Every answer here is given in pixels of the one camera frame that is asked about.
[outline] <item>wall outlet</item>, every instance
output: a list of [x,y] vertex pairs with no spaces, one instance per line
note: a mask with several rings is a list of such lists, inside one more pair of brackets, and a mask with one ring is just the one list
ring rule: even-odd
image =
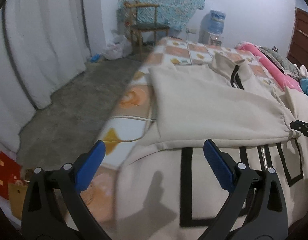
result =
[[186,28],[186,33],[196,34],[196,32],[197,32],[197,29]]

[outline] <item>wooden door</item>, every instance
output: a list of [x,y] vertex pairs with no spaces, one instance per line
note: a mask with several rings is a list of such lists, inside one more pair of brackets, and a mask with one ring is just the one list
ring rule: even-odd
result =
[[294,35],[287,58],[308,70],[308,13],[297,8]]

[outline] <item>white wall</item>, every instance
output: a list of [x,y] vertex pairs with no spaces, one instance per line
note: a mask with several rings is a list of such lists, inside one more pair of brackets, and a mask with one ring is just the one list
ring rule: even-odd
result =
[[101,0],[102,18],[106,43],[113,39],[113,33],[117,32],[118,0]]
[[[188,27],[200,29],[201,21],[211,9],[226,13],[223,46],[233,48],[240,41],[272,48],[287,55],[295,16],[295,0],[205,0]],[[199,33],[190,36],[197,41]],[[179,36],[186,37],[183,30]]]
[[86,29],[92,56],[105,46],[105,31],[102,20],[101,0],[83,0]]
[[307,6],[307,4],[306,4],[306,2],[304,0],[296,0],[295,6],[297,8],[302,9],[303,11],[308,12],[308,6]]

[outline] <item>white curtain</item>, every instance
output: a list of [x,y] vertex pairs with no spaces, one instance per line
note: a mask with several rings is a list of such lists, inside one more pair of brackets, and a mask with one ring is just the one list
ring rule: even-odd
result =
[[0,150],[4,150],[1,145],[14,152],[18,150],[18,133],[34,113],[35,109],[28,101],[11,67],[4,43],[0,11]]
[[81,0],[7,0],[0,12],[0,145],[7,149],[17,152],[18,134],[35,113],[28,98],[44,108],[85,70],[90,53],[81,8]]
[[48,106],[52,92],[85,70],[89,51],[79,18],[76,0],[6,1],[11,52],[38,108]]

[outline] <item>red bag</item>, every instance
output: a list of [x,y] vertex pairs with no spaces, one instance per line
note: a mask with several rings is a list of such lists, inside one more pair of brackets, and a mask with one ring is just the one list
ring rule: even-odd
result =
[[3,152],[0,152],[0,196],[8,198],[8,183],[15,183],[20,179],[22,166],[17,164]]

